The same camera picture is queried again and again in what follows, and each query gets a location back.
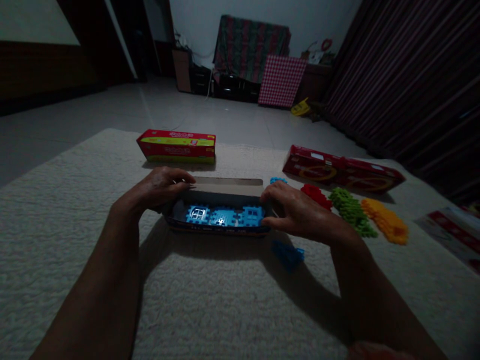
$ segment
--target pink checkered board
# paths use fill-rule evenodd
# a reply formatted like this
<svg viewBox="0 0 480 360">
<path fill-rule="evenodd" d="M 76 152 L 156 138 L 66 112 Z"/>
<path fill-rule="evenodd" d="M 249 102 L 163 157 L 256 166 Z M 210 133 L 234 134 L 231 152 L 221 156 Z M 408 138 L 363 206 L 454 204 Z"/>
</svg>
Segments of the pink checkered board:
<svg viewBox="0 0 480 360">
<path fill-rule="evenodd" d="M 291 108 L 305 67 L 307 67 L 307 60 L 301 58 L 268 55 L 258 103 Z"/>
</svg>

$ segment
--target dark doorway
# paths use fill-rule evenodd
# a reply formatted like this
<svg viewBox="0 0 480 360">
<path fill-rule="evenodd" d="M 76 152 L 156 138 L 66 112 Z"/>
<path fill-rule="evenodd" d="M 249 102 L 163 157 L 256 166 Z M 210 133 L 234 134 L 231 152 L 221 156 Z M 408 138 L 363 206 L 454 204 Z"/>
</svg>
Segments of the dark doorway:
<svg viewBox="0 0 480 360">
<path fill-rule="evenodd" d="M 138 80 L 160 76 L 160 65 L 143 0 L 110 0 L 130 53 Z"/>
<path fill-rule="evenodd" d="M 135 81 L 103 0 L 57 0 L 83 53 L 105 85 Z"/>
</svg>

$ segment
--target orange building block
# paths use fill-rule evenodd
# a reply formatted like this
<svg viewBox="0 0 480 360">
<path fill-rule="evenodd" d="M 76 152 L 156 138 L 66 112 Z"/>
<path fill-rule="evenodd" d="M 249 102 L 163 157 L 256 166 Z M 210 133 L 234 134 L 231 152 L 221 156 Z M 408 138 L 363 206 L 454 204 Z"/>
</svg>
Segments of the orange building block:
<svg viewBox="0 0 480 360">
<path fill-rule="evenodd" d="M 393 211 L 388 210 L 380 201 L 364 198 L 361 208 L 376 223 L 387 240 L 394 244 L 406 245 L 409 228 Z"/>
</svg>

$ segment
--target blue toy block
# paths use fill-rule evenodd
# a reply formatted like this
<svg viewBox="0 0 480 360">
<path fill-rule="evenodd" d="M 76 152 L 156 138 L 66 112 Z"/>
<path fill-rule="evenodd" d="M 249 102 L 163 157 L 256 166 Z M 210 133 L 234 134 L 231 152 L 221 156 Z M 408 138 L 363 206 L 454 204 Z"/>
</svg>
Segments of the blue toy block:
<svg viewBox="0 0 480 360">
<path fill-rule="evenodd" d="M 301 248 L 284 244 L 274 240 L 271 244 L 271 251 L 280 260 L 281 264 L 290 274 L 294 272 L 297 266 L 304 261 L 305 251 Z"/>
<path fill-rule="evenodd" d="M 270 179 L 270 184 L 273 184 L 276 181 L 283 181 L 285 184 L 288 184 L 287 180 L 285 180 L 283 177 L 272 177 Z"/>
<path fill-rule="evenodd" d="M 187 223 L 208 225 L 210 220 L 210 209 L 206 205 L 191 205 L 188 208 L 185 217 Z"/>
<path fill-rule="evenodd" d="M 238 214 L 230 207 L 219 206 L 213 209 L 210 214 L 210 225 L 232 226 L 237 224 Z"/>
<path fill-rule="evenodd" d="M 261 206 L 244 206 L 243 212 L 238 218 L 238 226 L 259 227 L 265 216 L 265 210 Z"/>
</svg>

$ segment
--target toy packaging box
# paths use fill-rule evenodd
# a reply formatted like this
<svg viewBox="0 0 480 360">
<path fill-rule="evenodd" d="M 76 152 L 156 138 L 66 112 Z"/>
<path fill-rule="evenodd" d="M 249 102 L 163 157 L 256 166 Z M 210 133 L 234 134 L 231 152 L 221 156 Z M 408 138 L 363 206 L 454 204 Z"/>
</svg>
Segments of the toy packaging box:
<svg viewBox="0 0 480 360">
<path fill-rule="evenodd" d="M 264 217 L 273 216 L 270 203 L 260 204 L 264 190 L 261 179 L 196 177 L 194 187 L 153 209 L 178 232 L 265 237 L 270 228 Z"/>
<path fill-rule="evenodd" d="M 148 129 L 136 140 L 149 162 L 215 163 L 215 135 Z"/>
<path fill-rule="evenodd" d="M 391 167 L 344 157 L 345 170 L 335 182 L 346 188 L 383 194 L 405 181 L 404 176 Z"/>
<path fill-rule="evenodd" d="M 480 275 L 480 219 L 457 207 L 415 221 L 426 233 Z"/>
<path fill-rule="evenodd" d="M 376 194 L 386 193 L 405 181 L 393 168 L 297 145 L 291 146 L 283 172 L 325 185 L 339 184 Z"/>
<path fill-rule="evenodd" d="M 292 145 L 283 172 L 318 183 L 330 185 L 338 173 L 345 169 L 342 157 Z"/>
</svg>

